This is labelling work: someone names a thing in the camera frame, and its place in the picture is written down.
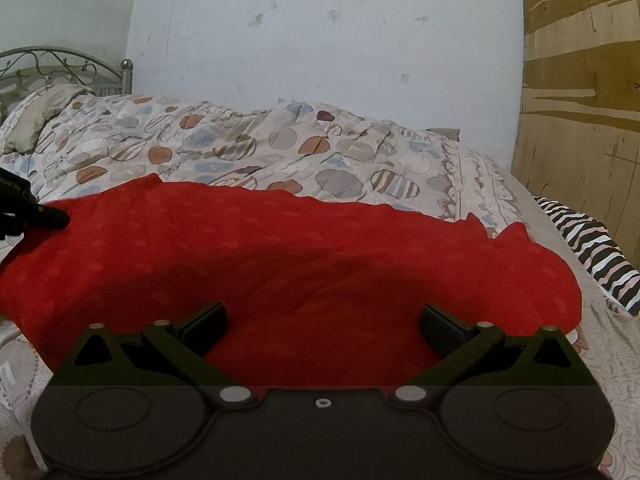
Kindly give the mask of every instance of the bed post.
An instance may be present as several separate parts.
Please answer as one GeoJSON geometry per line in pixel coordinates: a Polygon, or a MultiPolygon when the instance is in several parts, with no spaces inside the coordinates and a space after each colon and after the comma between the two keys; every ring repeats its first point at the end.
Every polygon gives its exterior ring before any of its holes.
{"type": "Polygon", "coordinates": [[[131,94],[133,86],[133,61],[129,58],[123,59],[120,68],[122,69],[122,92],[131,94]]]}

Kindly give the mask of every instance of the striped pillow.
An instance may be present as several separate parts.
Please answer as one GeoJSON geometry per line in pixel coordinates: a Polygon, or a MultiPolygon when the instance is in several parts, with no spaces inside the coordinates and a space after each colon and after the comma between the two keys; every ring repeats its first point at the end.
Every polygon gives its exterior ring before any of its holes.
{"type": "Polygon", "coordinates": [[[534,197],[600,287],[632,316],[640,314],[640,272],[624,257],[602,222],[540,196],[534,197]]]}

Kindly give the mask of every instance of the red cloth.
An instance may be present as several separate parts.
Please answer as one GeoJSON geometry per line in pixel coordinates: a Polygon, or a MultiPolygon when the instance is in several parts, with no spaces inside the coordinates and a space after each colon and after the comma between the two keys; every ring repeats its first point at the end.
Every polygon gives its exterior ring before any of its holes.
{"type": "Polygon", "coordinates": [[[206,359],[250,386],[402,383],[438,360],[426,303],[513,335],[580,321],[573,273],[522,224],[490,239],[474,216],[156,175],[57,206],[69,227],[29,230],[0,266],[0,311],[53,369],[92,322],[136,332],[213,300],[229,327],[206,359]]]}

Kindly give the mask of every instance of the metal headboard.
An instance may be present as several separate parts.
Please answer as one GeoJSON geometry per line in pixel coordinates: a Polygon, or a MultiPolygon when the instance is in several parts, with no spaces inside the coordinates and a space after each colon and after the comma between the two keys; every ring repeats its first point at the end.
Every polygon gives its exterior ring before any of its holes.
{"type": "Polygon", "coordinates": [[[83,84],[101,97],[131,94],[133,62],[124,59],[120,69],[79,50],[58,46],[24,46],[0,52],[0,124],[9,107],[46,84],[83,84]]]}

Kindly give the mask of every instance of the wall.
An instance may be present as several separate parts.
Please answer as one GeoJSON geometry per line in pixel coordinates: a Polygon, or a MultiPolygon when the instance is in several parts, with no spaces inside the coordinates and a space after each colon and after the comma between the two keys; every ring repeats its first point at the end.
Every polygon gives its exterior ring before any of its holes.
{"type": "Polygon", "coordinates": [[[136,0],[127,55],[136,92],[461,128],[508,165],[522,19],[522,0],[136,0]]]}
{"type": "Polygon", "coordinates": [[[640,266],[640,0],[524,0],[513,173],[604,222],[640,266]]]}
{"type": "Polygon", "coordinates": [[[0,0],[0,50],[53,44],[119,67],[134,0],[0,0]]]}

